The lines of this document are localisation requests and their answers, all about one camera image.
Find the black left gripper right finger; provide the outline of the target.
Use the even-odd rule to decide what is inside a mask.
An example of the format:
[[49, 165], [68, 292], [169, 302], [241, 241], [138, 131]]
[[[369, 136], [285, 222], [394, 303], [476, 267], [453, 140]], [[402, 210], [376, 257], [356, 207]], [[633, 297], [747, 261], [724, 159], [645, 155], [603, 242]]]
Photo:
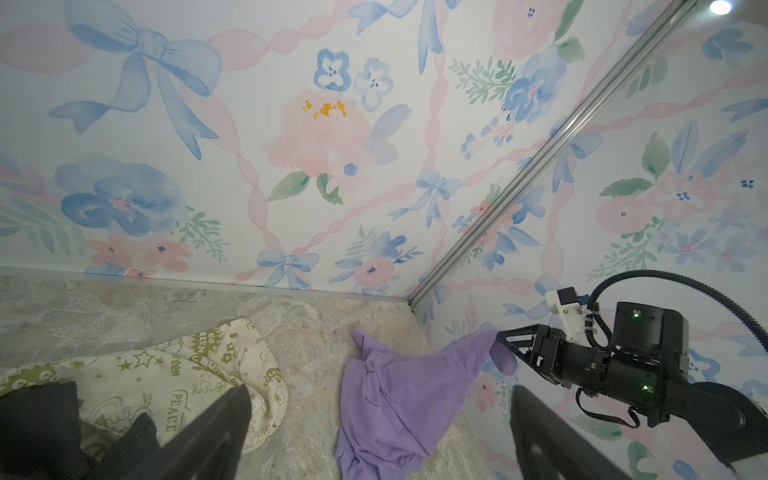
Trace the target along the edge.
[[510, 427], [525, 479], [629, 477], [522, 385], [512, 389]]

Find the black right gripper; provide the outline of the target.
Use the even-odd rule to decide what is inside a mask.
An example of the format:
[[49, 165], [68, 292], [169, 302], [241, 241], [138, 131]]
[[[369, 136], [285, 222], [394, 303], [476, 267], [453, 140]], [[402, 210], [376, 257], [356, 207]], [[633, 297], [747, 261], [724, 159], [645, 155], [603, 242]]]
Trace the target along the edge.
[[543, 324], [500, 331], [496, 340], [548, 382], [579, 395], [604, 395], [626, 404], [631, 425], [657, 426], [670, 420], [687, 387], [687, 319], [675, 310], [619, 302], [606, 347], [566, 340]]

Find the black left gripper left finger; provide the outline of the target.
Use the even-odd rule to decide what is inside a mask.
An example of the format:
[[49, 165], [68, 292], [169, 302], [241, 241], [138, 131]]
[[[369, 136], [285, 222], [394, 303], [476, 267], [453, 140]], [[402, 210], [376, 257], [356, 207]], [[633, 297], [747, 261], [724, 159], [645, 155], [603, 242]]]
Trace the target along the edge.
[[132, 468], [127, 479], [233, 479], [252, 414], [244, 385], [232, 388], [169, 443]]

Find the purple cloth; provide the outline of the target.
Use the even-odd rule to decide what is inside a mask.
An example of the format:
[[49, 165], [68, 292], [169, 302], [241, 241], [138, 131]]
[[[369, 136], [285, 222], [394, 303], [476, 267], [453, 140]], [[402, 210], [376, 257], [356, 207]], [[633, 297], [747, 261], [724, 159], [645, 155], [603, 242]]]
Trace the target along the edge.
[[481, 330], [442, 349], [402, 356], [361, 329], [361, 350], [347, 362], [341, 382], [335, 457], [344, 479], [405, 479], [434, 453], [460, 413], [485, 361], [503, 374], [516, 356]]

